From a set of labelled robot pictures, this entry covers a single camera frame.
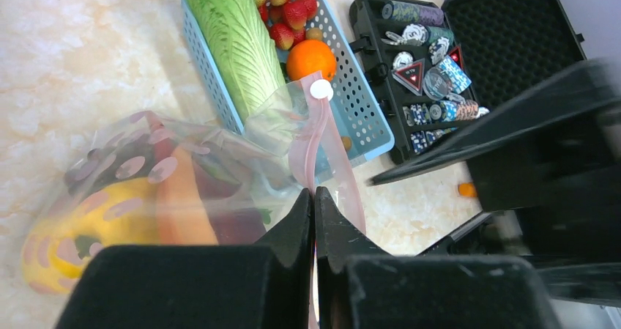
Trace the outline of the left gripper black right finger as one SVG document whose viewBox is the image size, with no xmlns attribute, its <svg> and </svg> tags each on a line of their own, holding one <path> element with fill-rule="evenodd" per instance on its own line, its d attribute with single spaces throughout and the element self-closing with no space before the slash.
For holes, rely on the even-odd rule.
<svg viewBox="0 0 621 329">
<path fill-rule="evenodd" d="M 315 192 L 322 328 L 559 328 L 542 280 L 514 256 L 393 256 Z"/>
</svg>

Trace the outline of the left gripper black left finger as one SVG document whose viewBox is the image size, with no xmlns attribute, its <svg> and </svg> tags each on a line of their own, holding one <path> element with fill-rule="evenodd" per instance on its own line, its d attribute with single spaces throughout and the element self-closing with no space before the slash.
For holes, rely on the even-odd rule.
<svg viewBox="0 0 621 329">
<path fill-rule="evenodd" d="M 313 198 L 252 245 L 118 245 L 87 266 L 58 328 L 306 328 Z"/>
</svg>

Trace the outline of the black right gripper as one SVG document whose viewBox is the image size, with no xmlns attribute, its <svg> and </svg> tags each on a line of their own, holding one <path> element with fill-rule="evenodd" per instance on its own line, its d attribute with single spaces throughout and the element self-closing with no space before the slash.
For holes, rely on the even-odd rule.
<svg viewBox="0 0 621 329">
<path fill-rule="evenodd" d="M 489 218 L 466 252 L 520 256 L 552 297 L 620 305 L 620 61 L 575 63 L 368 179 L 466 165 Z"/>
</svg>

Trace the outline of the dark red toy eggplant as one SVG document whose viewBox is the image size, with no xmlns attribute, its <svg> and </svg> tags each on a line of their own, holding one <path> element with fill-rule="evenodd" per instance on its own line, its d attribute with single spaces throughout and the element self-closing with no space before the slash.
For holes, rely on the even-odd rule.
<svg viewBox="0 0 621 329">
<path fill-rule="evenodd" d="M 266 233 L 261 213 L 242 183 L 226 170 L 193 162 L 199 197 L 221 245 L 250 245 Z"/>
</svg>

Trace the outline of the clear zip bag pink dots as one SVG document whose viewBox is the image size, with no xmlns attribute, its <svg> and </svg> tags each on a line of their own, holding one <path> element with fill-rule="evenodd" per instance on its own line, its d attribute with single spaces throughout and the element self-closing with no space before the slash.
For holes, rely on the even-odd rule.
<svg viewBox="0 0 621 329">
<path fill-rule="evenodd" d="M 66 294 L 114 245 L 250 245 L 323 173 L 336 182 L 341 212 L 365 231 L 334 94 L 319 73 L 289 82 L 242 133 L 153 111 L 117 122 L 65 173 L 34 222 L 21 249 L 24 281 Z"/>
</svg>

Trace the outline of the dark red toy grapes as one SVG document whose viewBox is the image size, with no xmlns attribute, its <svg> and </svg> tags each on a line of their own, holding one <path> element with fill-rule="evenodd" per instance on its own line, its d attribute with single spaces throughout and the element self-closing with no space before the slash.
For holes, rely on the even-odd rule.
<svg viewBox="0 0 621 329">
<path fill-rule="evenodd" d="M 86 198 L 129 180 L 157 185 L 175 170 L 178 145 L 179 135 L 159 117 L 124 119 L 97 133 L 86 157 L 64 174 L 64 186 L 70 196 Z"/>
</svg>

